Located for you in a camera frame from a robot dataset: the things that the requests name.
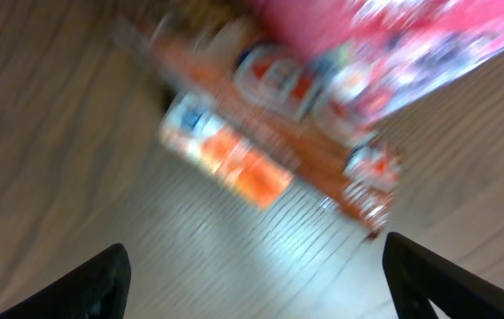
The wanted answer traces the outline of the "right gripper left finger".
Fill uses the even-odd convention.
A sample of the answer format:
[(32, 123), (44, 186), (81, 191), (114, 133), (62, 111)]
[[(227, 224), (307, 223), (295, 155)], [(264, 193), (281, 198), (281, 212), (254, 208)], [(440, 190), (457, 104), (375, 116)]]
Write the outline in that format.
[(0, 319), (122, 319), (130, 281), (127, 250), (116, 243), (0, 313)]

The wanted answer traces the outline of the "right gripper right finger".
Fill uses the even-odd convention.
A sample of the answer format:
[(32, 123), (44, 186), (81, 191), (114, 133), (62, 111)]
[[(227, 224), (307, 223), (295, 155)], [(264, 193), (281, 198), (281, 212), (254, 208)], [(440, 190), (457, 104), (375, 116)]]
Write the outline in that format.
[(398, 317), (504, 318), (504, 290), (411, 239), (390, 232), (382, 265)]

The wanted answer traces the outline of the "orange juice carton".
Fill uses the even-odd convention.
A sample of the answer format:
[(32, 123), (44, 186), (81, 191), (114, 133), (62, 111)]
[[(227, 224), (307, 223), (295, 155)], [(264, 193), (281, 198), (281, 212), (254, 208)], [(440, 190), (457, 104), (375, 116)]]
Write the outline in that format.
[(169, 150), (260, 209), (272, 206), (294, 179), (193, 93), (173, 98), (158, 135)]

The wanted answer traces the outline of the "orange chocolate bar wrapper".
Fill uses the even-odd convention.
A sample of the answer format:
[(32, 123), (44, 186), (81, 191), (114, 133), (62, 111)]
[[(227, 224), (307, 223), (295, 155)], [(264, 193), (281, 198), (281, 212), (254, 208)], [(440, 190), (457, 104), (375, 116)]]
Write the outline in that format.
[(138, 24), (149, 60), (178, 94), (193, 93), (267, 156), (364, 225), (387, 223), (401, 171), (399, 155), (374, 131), (342, 144), (315, 123), (321, 82), (246, 19), (188, 28), (163, 19)]

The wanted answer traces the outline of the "purple snack package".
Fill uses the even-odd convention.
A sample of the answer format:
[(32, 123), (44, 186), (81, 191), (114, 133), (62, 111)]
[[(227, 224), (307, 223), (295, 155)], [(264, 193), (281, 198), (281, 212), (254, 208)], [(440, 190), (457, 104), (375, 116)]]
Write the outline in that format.
[(315, 123), (342, 144), (504, 51), (504, 0), (250, 0), (322, 80)]

